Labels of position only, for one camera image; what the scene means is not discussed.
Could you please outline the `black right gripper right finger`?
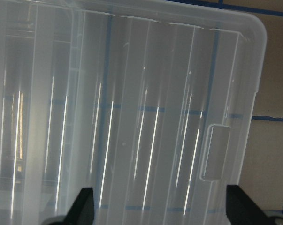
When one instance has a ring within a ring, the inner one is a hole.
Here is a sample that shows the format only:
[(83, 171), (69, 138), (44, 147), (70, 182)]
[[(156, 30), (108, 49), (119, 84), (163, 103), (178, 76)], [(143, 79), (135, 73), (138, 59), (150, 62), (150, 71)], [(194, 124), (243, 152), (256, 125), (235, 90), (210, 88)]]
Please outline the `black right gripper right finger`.
[(226, 187), (226, 216), (232, 225), (267, 225), (268, 217), (238, 186)]

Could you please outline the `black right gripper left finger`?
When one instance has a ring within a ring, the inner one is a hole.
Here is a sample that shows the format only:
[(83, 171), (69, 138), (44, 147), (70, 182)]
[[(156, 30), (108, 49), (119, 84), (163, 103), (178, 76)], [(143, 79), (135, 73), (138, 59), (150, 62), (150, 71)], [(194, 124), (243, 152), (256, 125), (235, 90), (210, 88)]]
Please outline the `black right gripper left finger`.
[(65, 217), (65, 224), (92, 225), (94, 217), (93, 188), (82, 188)]

